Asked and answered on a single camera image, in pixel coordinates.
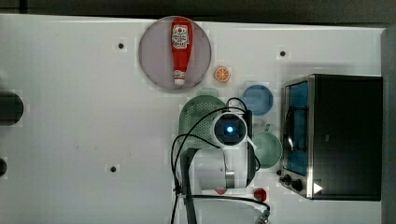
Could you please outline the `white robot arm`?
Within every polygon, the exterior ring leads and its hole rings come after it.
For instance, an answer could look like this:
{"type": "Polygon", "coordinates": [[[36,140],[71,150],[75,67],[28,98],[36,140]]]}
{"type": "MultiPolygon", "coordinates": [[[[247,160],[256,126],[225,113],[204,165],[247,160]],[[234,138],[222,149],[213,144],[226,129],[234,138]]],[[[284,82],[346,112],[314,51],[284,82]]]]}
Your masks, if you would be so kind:
{"type": "Polygon", "coordinates": [[[223,112],[211,120],[213,147],[190,147],[181,153],[181,194],[188,224],[198,224],[194,201],[208,189],[244,189],[260,167],[252,141],[252,115],[223,112]]]}

